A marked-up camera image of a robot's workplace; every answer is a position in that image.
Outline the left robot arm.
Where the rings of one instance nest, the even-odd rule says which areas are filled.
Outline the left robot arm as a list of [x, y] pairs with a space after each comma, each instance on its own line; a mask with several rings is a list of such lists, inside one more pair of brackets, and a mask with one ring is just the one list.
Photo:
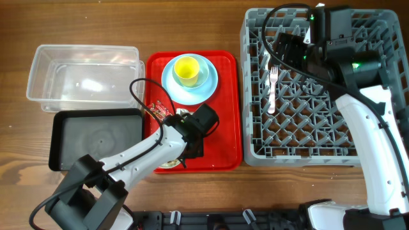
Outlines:
[[195, 153], [214, 125], [200, 115], [168, 116], [145, 140], [111, 157], [79, 158], [45, 202], [62, 229], [128, 229], [123, 208], [132, 187], [162, 164]]

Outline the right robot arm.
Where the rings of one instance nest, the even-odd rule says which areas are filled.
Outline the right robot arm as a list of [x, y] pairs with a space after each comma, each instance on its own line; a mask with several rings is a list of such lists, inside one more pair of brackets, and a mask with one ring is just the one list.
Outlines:
[[365, 207], [322, 201], [307, 207], [313, 229], [407, 229], [408, 155], [392, 109], [387, 73], [375, 51], [360, 52], [342, 32], [284, 34], [267, 51], [280, 64], [328, 89], [353, 138], [367, 190]]

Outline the white plastic spoon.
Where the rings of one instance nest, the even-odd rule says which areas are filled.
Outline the white plastic spoon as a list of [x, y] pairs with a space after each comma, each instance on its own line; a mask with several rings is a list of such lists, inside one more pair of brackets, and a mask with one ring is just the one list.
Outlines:
[[269, 62], [270, 62], [270, 54], [268, 53], [267, 50], [264, 50], [263, 53], [263, 59], [261, 62], [261, 67], [263, 70], [263, 75], [261, 80], [263, 81], [263, 83], [265, 84], [265, 87], [270, 85], [270, 69], [269, 69]]

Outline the green bowl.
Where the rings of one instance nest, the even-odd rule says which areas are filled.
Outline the green bowl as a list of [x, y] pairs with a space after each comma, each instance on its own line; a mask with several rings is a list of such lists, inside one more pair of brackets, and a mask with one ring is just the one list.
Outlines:
[[178, 159], [172, 160], [166, 163], [163, 163], [162, 165], [159, 166], [160, 169], [171, 169], [180, 164], [180, 161]]

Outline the white plastic fork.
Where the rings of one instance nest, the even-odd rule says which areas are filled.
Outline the white plastic fork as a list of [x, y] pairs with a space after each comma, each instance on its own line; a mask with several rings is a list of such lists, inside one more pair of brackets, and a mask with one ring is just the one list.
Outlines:
[[277, 83], [278, 75], [279, 75], [278, 67], [273, 66], [270, 70], [270, 75], [269, 75], [270, 92], [269, 92], [268, 101], [270, 103], [270, 106], [267, 110], [269, 114], [273, 114], [275, 112], [275, 85]]

